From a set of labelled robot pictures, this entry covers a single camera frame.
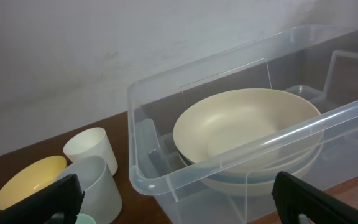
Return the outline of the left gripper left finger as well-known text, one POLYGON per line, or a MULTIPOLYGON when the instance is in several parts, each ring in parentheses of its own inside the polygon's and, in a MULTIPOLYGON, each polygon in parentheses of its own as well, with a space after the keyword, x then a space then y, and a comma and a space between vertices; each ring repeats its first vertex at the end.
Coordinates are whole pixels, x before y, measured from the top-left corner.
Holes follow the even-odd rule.
POLYGON ((0 224, 75 224, 85 197, 78 176, 69 174, 0 213, 0 224))

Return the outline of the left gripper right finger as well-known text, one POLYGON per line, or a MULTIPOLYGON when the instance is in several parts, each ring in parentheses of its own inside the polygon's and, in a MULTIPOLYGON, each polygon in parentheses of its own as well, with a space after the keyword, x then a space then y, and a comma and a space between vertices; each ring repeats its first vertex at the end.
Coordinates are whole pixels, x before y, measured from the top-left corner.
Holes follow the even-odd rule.
POLYGON ((358 224, 358 210, 287 173, 275 177, 272 196, 284 224, 299 223, 306 215, 315 223, 358 224))

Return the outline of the beige bowl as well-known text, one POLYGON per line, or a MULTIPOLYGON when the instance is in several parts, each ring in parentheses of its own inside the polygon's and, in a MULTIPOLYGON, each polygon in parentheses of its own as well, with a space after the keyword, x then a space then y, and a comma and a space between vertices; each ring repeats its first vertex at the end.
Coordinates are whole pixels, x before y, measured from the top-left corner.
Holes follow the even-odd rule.
MULTIPOLYGON (((314 153, 312 153, 311 159, 307 159, 305 165, 302 165, 299 169, 293 172, 288 171, 288 173, 294 175, 297 178, 301 178, 304 175, 306 175, 311 169, 314 162, 317 160, 321 150, 322 150, 322 146, 320 146, 314 153)), ((269 179, 268 181, 265 182, 253 182, 249 177, 247 179, 246 184, 221 182, 210 178, 201 179, 201 182, 214 190, 218 190, 220 192, 224 192, 229 195, 255 197, 255 196, 262 196, 271 193, 276 175, 277 174, 274 173, 273 179, 269 179)))
MULTIPOLYGON (((183 112, 173 128, 173 140, 192 163, 277 133, 320 115, 306 99, 265 88, 231 90, 207 97, 183 112)), ((255 171, 256 176, 299 169, 310 157, 322 133, 313 134, 226 170, 231 176, 255 171)))

